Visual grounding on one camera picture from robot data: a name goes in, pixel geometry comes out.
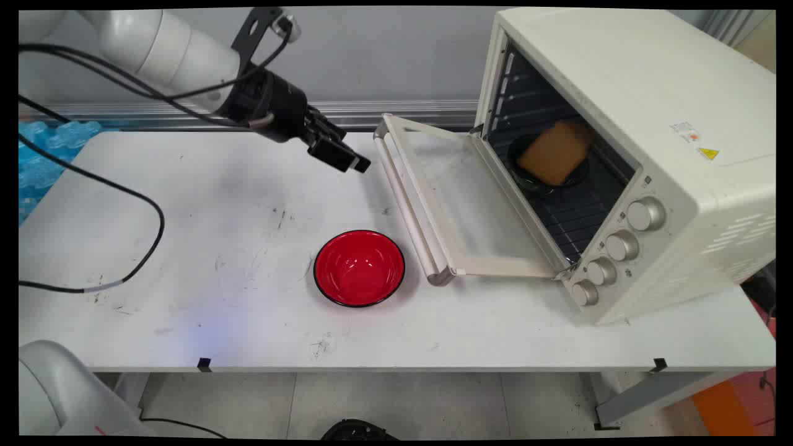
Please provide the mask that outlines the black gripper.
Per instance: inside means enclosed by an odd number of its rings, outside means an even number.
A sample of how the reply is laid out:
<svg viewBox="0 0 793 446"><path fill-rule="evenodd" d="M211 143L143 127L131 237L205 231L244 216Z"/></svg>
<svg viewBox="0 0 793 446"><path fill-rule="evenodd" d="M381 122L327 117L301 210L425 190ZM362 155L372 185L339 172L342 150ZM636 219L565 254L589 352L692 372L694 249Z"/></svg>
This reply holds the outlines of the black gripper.
<svg viewBox="0 0 793 446"><path fill-rule="evenodd" d="M371 161L344 143L346 131L331 123L320 110L309 108L303 91L267 69L233 85L221 105L221 118L245 125L272 116L268 125L252 131L286 143L299 138L313 158L340 172L364 173Z"/></svg>

